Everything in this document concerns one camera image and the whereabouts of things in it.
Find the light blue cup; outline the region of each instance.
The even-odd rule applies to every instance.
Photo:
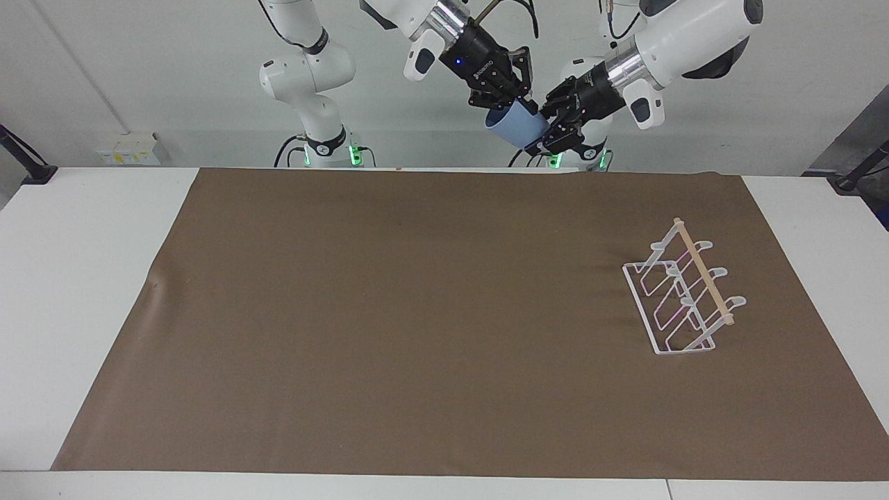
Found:
[[[507,109],[492,109],[485,119],[485,127],[504,141],[524,149],[543,136],[549,128],[549,122],[540,113],[532,115],[516,101]]]

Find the electrical box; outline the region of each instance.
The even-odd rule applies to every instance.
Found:
[[[108,137],[96,149],[104,165],[169,165],[170,155],[153,133]]]

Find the table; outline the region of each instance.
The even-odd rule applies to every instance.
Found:
[[[124,323],[196,169],[62,169],[0,212],[0,497],[887,498],[889,483],[44,472]],[[820,179],[745,178],[889,429],[889,234]]]

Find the wooden rod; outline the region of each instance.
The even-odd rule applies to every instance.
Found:
[[[678,217],[674,219],[673,222],[679,226],[679,235],[682,236],[682,240],[685,242],[685,247],[688,248],[688,253],[692,256],[694,266],[698,268],[698,272],[701,273],[701,278],[704,279],[704,285],[710,291],[713,300],[716,301],[717,309],[719,309],[720,314],[725,318],[726,325],[734,325],[734,315],[729,312],[728,308],[725,306],[725,300],[722,298],[722,294],[719,293],[719,288],[717,288],[716,282],[713,281],[713,278],[710,276],[710,271],[707,269],[707,266],[704,265],[704,260],[701,259],[701,254],[698,253],[698,249],[694,245],[692,236],[688,234],[688,229],[685,228],[685,222]]]

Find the brown tablecloth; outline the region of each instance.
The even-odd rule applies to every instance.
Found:
[[[621,272],[686,220],[749,305],[659,357]],[[202,170],[54,470],[889,480],[738,177]]]

